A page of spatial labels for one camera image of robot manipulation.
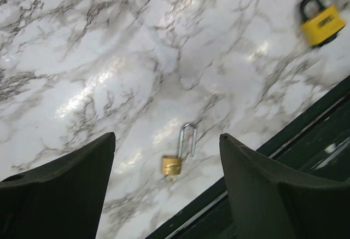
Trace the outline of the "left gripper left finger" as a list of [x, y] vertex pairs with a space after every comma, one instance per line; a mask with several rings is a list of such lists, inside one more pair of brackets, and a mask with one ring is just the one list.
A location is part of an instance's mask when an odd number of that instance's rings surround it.
[[115, 134], [1, 181], [1, 238], [95, 238]]

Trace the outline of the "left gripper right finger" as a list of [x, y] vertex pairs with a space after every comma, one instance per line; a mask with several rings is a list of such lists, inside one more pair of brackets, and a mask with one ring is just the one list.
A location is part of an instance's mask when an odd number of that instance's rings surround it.
[[224, 133], [220, 157], [237, 238], [349, 238], [349, 185], [285, 166]]

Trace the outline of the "yellow padlock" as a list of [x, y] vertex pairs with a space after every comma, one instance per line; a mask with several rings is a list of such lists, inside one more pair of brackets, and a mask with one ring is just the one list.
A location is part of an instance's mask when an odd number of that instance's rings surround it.
[[[313, 16], [307, 16], [305, 13], [305, 7], [310, 2], [315, 2], [318, 6], [318, 11]], [[299, 4], [299, 12], [300, 28], [312, 48], [320, 48], [329, 44], [346, 26], [345, 20], [340, 16], [334, 4], [326, 7], [320, 0], [302, 0]]]

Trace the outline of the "small brass long-shackle padlock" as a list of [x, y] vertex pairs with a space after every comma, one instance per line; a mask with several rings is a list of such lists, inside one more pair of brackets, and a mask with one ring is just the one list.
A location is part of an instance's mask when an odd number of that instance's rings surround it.
[[183, 164], [183, 145], [185, 141], [185, 131], [187, 128], [192, 129], [191, 138], [191, 151], [190, 156], [194, 157], [196, 150], [197, 140], [197, 126], [192, 122], [184, 123], [179, 132], [178, 149], [176, 155], [164, 155], [161, 160], [161, 173], [165, 177], [167, 182], [175, 182], [177, 176], [181, 174]]

